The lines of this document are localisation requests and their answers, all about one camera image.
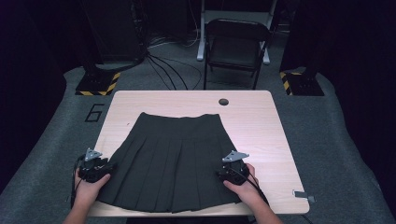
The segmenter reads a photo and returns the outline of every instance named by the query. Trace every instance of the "hazard stripe tape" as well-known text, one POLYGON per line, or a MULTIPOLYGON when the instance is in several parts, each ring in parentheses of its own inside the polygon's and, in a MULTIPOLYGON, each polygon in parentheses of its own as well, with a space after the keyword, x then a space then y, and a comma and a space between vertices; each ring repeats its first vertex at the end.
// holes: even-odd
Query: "hazard stripe tape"
POLYGON ((113 90, 116 88, 117 81, 119 80, 120 73, 114 75, 113 79, 111 80, 110 85, 108 86, 106 91, 76 91, 76 95, 109 95, 113 90))
MULTIPOLYGON (((292 75, 300 75, 301 73, 296 73, 296 72, 294 72, 294 73, 289 73, 289 74, 292 74, 292 75)), ((291 88, 290 88, 290 84, 289 84, 289 82, 288 82, 288 79, 286 78, 286 73, 285 73, 285 72, 281 72, 281 73, 280 73, 280 77, 282 78, 283 87, 285 88, 286 94, 287 94, 287 95, 293 95, 293 92, 291 91, 291 88)))

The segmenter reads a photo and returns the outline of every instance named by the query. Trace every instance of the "wooden table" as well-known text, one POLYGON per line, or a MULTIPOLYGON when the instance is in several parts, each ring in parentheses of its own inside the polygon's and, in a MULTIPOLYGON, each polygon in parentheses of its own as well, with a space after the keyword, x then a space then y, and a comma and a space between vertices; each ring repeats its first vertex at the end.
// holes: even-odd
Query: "wooden table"
MULTIPOLYGON (((244 162, 256 168, 260 187, 276 214, 304 214, 307 199, 290 147, 269 91, 117 91, 108 110, 95 150, 108 157, 118 149, 140 113, 166 117, 219 114, 238 151, 250 156, 244 162), (227 99, 228 105, 220 105, 227 99)), ((95 202, 93 217, 168 217, 252 215, 243 203, 230 203, 196 212, 144 213, 95 202)))

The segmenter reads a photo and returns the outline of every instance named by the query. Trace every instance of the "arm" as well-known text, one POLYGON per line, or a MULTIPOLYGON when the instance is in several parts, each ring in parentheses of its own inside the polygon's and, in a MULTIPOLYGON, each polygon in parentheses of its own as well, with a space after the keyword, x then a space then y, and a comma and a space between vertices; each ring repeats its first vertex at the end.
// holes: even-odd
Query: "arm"
POLYGON ((98 196, 99 189, 107 183, 110 175, 103 176, 100 180, 95 183, 88 183, 78 176, 78 170, 76 170, 75 188, 77 188, 76 199, 72 210, 64 220, 64 224, 79 224, 85 223, 85 219, 90 211, 90 207, 98 196))
MULTIPOLYGON (((254 167, 247 163, 247 168, 249 169, 251 175, 254 176, 254 167)), ((251 175, 249 176, 249 179, 254 183, 253 177, 251 175)), ((264 202, 259 192, 253 186, 251 186, 250 183, 245 182, 241 186, 234 185, 227 180, 225 180, 223 183, 225 187, 235 192, 241 201, 250 208, 258 224, 282 223, 279 217, 271 210, 268 204, 264 202)))

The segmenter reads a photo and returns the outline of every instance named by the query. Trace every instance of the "black curtain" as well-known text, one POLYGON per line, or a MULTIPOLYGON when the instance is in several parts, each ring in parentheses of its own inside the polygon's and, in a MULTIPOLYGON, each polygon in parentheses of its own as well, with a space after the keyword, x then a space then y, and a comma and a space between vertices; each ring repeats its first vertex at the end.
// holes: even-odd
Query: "black curtain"
POLYGON ((1 192, 62 101, 64 73, 100 55, 78 0, 3 1, 0 31, 1 192))
POLYGON ((349 134, 396 217, 394 15, 390 0, 301 0, 280 71, 313 64, 334 85, 349 134))

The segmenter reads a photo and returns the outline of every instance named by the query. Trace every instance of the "chair backrest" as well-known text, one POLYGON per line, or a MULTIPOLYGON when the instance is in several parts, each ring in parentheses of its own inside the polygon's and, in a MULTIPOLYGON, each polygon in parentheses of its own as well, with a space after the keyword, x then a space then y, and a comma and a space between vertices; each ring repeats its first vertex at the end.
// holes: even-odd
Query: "chair backrest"
POLYGON ((268 28, 255 21, 235 21, 216 19, 205 27, 206 36, 226 36, 243 39, 266 41, 270 37, 268 28))

